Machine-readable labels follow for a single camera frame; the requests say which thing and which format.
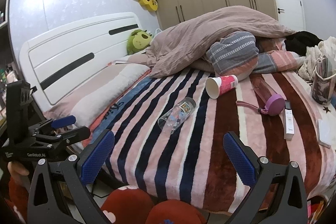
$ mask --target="blue textured pad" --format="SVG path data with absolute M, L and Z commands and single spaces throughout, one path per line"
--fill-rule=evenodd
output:
M 114 134 L 106 133 L 100 143 L 95 147 L 85 163 L 82 165 L 81 181 L 83 185 L 93 183 L 114 147 Z
M 52 128 L 62 128 L 62 127 L 66 127 L 69 126 L 71 124 L 74 124 L 76 122 L 76 117 L 73 115 L 70 115 L 68 117 L 64 117 L 61 119 L 57 119 L 57 120 L 53 120 L 51 123 L 51 127 Z
M 254 166 L 231 134 L 224 135 L 223 147 L 243 184 L 254 186 L 257 182 Z

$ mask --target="hand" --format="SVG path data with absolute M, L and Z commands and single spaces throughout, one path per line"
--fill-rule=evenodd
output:
M 8 163 L 8 171 L 17 185 L 24 187 L 21 176 L 29 175 L 29 171 L 19 162 L 11 161 Z

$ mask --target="red and white paper cup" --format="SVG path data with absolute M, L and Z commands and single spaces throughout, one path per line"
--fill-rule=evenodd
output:
M 205 83 L 205 89 L 212 99 L 217 99 L 222 94 L 234 89 L 238 85 L 238 79 L 235 75 L 227 75 L 215 78 L 208 78 Z

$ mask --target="white knitted fabric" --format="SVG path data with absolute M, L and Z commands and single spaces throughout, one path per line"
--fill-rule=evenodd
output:
M 299 69 L 299 75 L 305 80 L 309 80 L 314 72 L 315 63 L 318 58 L 323 55 L 330 56 L 336 63 L 336 38 L 329 37 L 325 41 L 321 41 L 315 47 L 307 47 L 306 59 Z

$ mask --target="green plush toy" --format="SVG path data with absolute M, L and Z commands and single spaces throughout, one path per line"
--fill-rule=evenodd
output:
M 144 48 L 148 47 L 152 41 L 152 35 L 146 33 L 147 30 L 135 30 L 131 33 L 131 36 L 127 42 L 127 53 L 134 54 L 140 52 Z

